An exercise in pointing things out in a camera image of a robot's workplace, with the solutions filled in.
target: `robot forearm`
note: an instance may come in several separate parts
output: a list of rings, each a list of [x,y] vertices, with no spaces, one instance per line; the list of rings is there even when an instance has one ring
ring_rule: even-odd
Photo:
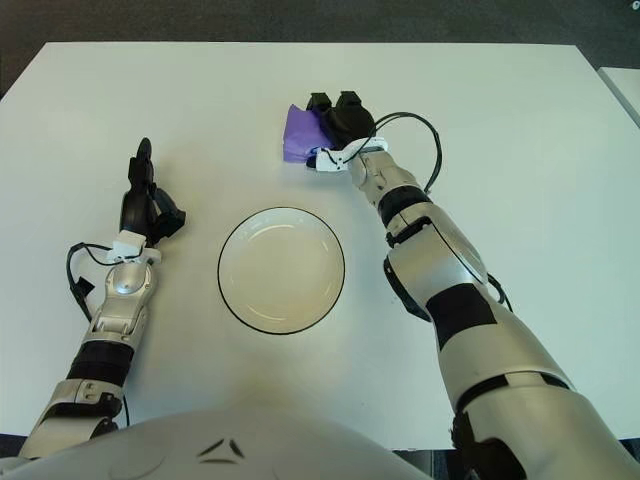
[[[121,232],[122,236],[145,237]],[[49,403],[23,445],[20,456],[39,458],[97,435],[117,429],[123,385],[147,321],[146,303],[155,277],[148,263],[159,252],[144,249],[136,262],[113,267],[105,280],[106,296],[82,340],[65,380],[56,386]]]
[[[482,478],[637,478],[640,468],[531,331],[487,289],[480,256],[385,151],[349,169],[387,229],[385,275],[434,324],[453,441]]]

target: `white mount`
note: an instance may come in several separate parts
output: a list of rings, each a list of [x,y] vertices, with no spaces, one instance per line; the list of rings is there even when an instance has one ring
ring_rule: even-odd
[[[145,248],[147,237],[128,230],[121,230],[107,252],[109,262],[160,263],[162,254],[155,248]]]
[[[342,172],[347,170],[347,163],[356,152],[366,142],[365,149],[384,150],[389,148],[387,141],[382,137],[372,137],[369,141],[366,138],[354,140],[342,150],[329,150],[322,148],[316,155],[316,170],[318,172]]]

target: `white plate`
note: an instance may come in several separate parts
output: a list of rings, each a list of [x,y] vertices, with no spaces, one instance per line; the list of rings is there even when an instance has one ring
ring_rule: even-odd
[[[338,238],[321,219],[271,208],[236,227],[222,247],[218,285],[231,312],[265,333],[295,333],[319,322],[344,282]]]

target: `purple cloth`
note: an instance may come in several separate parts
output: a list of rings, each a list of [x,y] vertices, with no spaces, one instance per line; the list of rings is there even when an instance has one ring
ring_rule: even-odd
[[[289,107],[282,140],[284,161],[290,163],[305,163],[318,147],[331,147],[313,112],[295,105]]]

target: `gray floor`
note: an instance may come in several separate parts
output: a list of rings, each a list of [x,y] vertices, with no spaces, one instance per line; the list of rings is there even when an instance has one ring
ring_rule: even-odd
[[[0,93],[47,41],[558,43],[578,45],[596,68],[640,68],[640,12],[629,5],[628,0],[0,0]]]

